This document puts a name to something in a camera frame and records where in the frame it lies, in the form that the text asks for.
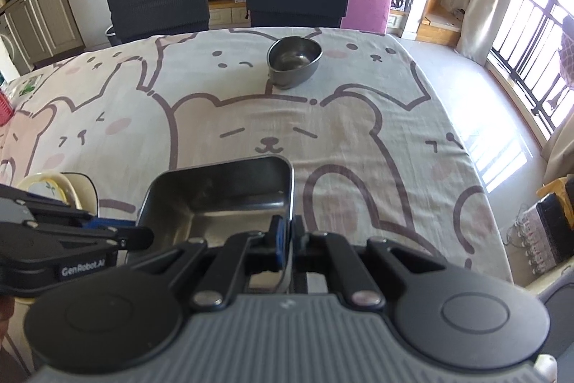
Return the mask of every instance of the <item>stainless steel tray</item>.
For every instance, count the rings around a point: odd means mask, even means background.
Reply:
[[[147,190],[137,225],[155,239],[128,261],[190,237],[221,246],[235,233],[269,230],[273,215],[289,225],[293,216],[294,172],[281,156],[239,159],[158,176]]]

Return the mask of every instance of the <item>kitchen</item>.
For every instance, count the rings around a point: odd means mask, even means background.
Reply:
[[[0,38],[1,81],[84,50],[68,0],[0,0]]]

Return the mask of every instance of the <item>bear nose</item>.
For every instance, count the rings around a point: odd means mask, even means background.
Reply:
[[[265,138],[262,138],[260,142],[265,146],[273,146],[279,143],[279,139],[275,138],[274,136],[266,136]]]

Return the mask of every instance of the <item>cartoon bear tablecloth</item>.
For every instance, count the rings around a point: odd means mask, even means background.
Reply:
[[[324,54],[309,81],[280,91],[268,83],[266,52],[293,34]],[[383,235],[510,280],[472,161],[390,36],[217,30],[86,52],[35,74],[39,86],[0,128],[5,183],[82,172],[102,215],[135,218],[168,169],[280,154],[295,167],[295,213],[308,230],[352,243]]]

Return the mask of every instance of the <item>trash can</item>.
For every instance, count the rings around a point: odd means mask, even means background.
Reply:
[[[113,25],[105,31],[105,37],[108,39],[112,46],[118,46],[122,44],[120,38],[116,36],[116,31],[114,30]]]

